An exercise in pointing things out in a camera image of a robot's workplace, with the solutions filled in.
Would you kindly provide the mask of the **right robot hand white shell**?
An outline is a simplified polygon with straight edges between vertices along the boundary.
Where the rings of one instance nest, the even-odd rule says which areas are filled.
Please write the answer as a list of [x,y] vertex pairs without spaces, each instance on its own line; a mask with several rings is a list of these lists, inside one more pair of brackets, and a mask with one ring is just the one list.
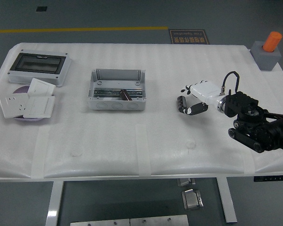
[[190,107],[186,104],[186,98],[179,96],[177,98],[177,107],[179,112],[186,115],[197,115],[208,110],[209,106],[213,106],[220,113],[225,113],[225,99],[224,95],[220,95],[221,89],[210,81],[204,81],[185,86],[181,90],[187,95],[193,95],[200,102]]

